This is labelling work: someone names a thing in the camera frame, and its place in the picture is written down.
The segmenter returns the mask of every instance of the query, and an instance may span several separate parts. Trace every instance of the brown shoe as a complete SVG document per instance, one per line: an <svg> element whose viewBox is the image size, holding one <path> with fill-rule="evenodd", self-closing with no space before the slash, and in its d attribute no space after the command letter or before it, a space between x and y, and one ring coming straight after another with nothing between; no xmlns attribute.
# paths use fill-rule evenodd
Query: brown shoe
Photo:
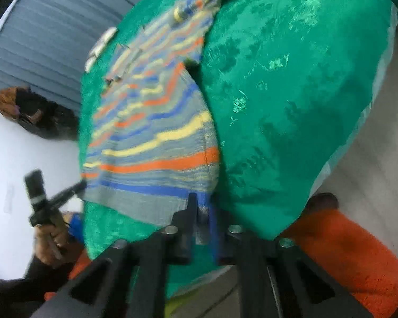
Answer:
<svg viewBox="0 0 398 318"><path fill-rule="evenodd" d="M308 199L302 215L314 213L322 209L338 209L338 198L330 192L321 192Z"/></svg>

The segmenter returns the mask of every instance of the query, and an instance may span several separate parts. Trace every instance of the corrugated wall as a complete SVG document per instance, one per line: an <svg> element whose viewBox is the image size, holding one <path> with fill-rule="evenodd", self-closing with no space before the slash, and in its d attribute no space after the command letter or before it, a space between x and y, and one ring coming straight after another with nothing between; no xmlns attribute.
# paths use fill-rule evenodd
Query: corrugated wall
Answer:
<svg viewBox="0 0 398 318"><path fill-rule="evenodd" d="M88 51L139 0L18 0L0 33L0 89L29 85L76 113Z"/></svg>

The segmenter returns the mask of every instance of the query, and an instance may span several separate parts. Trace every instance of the metal bolt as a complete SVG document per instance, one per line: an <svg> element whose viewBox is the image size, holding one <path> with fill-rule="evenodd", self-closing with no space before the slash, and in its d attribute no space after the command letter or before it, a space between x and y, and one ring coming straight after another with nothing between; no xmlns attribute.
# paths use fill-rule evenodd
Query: metal bolt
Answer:
<svg viewBox="0 0 398 318"><path fill-rule="evenodd" d="M126 241L125 239L118 239L116 241L114 241L114 243L112 244L113 248L124 248L128 245L128 241Z"/></svg>
<svg viewBox="0 0 398 318"><path fill-rule="evenodd" d="M283 248L290 248L292 246L295 246L295 243L292 239L288 239L288 238L281 238L280 241L280 246Z"/></svg>
<svg viewBox="0 0 398 318"><path fill-rule="evenodd" d="M238 233L242 233L243 228L240 225L230 225L228 227L228 231L234 235L238 234Z"/></svg>
<svg viewBox="0 0 398 318"><path fill-rule="evenodd" d="M173 226L173 225L168 225L164 228L164 230L162 231L162 234L165 235L174 235L175 233L178 232L178 228L177 226Z"/></svg>

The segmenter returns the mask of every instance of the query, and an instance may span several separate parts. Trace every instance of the green fabric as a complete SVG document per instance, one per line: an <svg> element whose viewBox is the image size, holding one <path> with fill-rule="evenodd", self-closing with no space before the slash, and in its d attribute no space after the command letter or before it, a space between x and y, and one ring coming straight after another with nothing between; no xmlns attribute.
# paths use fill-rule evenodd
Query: green fabric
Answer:
<svg viewBox="0 0 398 318"><path fill-rule="evenodd" d="M84 75L80 164L116 44L174 2L139 2ZM221 205L262 237L274 238L300 215L324 164L356 130L387 48L391 6L390 0L227 0L217 14L192 76L215 120ZM85 219L91 257L117 238L138 240L157 228L92 203ZM168 294L213 268L206 255L172 268Z"/></svg>

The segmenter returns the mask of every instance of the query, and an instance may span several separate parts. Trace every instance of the white wall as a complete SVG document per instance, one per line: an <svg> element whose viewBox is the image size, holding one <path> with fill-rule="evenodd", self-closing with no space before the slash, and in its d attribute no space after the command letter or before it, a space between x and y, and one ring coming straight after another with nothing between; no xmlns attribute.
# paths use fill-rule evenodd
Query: white wall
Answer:
<svg viewBox="0 0 398 318"><path fill-rule="evenodd" d="M32 213L23 177L39 168L50 197L80 180L73 141L49 141L28 133L0 114L0 278L23 276L33 252ZM79 210L72 200L66 210Z"/></svg>

